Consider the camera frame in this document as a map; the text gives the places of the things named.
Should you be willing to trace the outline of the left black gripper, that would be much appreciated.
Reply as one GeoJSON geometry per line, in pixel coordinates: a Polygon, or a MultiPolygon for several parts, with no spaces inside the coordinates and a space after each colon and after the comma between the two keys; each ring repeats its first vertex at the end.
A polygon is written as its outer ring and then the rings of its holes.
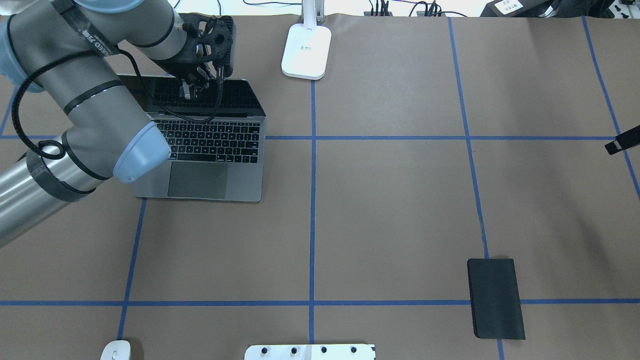
{"type": "Polygon", "coordinates": [[[170,32],[170,75],[178,80],[179,94],[196,99],[215,81],[222,86],[225,78],[208,61],[208,46],[203,44],[205,25],[210,16],[178,14],[170,32]]]}

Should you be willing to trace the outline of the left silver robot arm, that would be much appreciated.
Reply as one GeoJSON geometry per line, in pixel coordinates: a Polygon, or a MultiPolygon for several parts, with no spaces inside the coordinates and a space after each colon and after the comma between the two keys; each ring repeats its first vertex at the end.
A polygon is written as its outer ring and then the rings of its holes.
{"type": "Polygon", "coordinates": [[[166,139],[106,61],[130,43],[190,97],[233,72],[229,16],[179,13],[166,0],[37,0],[1,23],[1,74],[17,88],[11,121],[26,145],[1,174],[1,246],[117,178],[132,183],[169,159],[166,139]],[[37,143],[23,130],[26,92],[47,92],[71,121],[37,143]]]}

